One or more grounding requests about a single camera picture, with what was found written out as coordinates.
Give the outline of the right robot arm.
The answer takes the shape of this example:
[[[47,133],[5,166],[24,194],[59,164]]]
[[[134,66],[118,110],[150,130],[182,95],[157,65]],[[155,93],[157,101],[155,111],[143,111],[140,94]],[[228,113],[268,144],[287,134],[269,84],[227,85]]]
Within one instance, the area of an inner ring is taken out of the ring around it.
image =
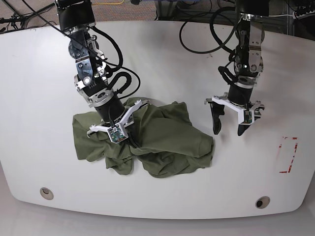
[[[87,135],[103,132],[107,133],[110,141],[115,144],[126,142],[134,148],[139,147],[133,128],[133,114],[148,102],[138,99],[133,105],[124,106],[118,97],[132,81],[129,73],[120,71],[123,55],[118,44],[95,27],[91,1],[57,0],[55,6],[60,30],[70,38],[68,50],[75,59],[77,68],[74,78],[76,90],[101,117],[101,123],[91,125]],[[106,64],[104,53],[96,41],[97,36],[90,35],[90,29],[112,43],[118,53],[118,65],[111,68]]]

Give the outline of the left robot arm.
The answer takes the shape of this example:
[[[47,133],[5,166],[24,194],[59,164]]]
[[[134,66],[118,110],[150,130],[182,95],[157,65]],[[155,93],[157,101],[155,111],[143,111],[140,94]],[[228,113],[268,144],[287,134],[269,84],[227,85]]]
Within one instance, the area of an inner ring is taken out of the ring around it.
[[[234,11],[236,21],[228,38],[221,41],[214,30],[214,20],[226,11]],[[237,113],[238,136],[243,135],[255,121],[260,119],[261,111],[265,109],[261,101],[251,102],[250,99],[257,79],[263,71],[261,44],[265,33],[261,18],[267,16],[269,16],[269,1],[237,0],[234,7],[218,9],[210,18],[210,32],[218,47],[208,50],[207,53],[224,49],[229,53],[228,64],[232,64],[234,68],[234,71],[230,72],[227,65],[218,67],[223,80],[229,85],[229,91],[222,96],[213,96],[205,100],[211,108],[215,135],[221,131],[220,117],[224,115],[225,108],[230,108]]]

